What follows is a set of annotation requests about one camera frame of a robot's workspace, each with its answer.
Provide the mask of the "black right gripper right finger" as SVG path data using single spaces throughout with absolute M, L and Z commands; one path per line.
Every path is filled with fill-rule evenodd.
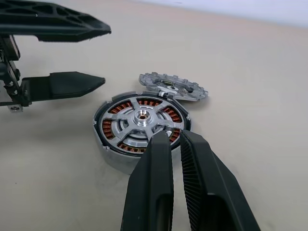
M 192 231 L 261 231 L 231 171 L 201 136 L 180 134 L 186 205 Z

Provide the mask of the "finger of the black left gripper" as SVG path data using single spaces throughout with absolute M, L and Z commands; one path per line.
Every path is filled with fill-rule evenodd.
M 92 15 L 51 2 L 0 0 L 0 34 L 80 42 L 111 34 L 111 27 Z
M 22 79 L 22 95 L 28 102 L 77 98 L 105 84 L 105 78 L 80 72 L 57 72 L 46 77 Z

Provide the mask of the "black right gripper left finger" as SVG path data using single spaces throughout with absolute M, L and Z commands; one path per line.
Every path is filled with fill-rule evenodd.
M 152 136 L 128 180 L 121 231 L 171 231 L 174 184 L 167 133 Z

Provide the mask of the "grey notched motor lid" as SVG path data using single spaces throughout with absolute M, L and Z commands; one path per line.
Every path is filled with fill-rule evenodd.
M 208 91 L 196 82 L 179 78 L 176 75 L 158 74 L 157 72 L 140 74 L 139 82 L 149 91 L 167 94 L 172 99 L 199 101 L 208 97 Z

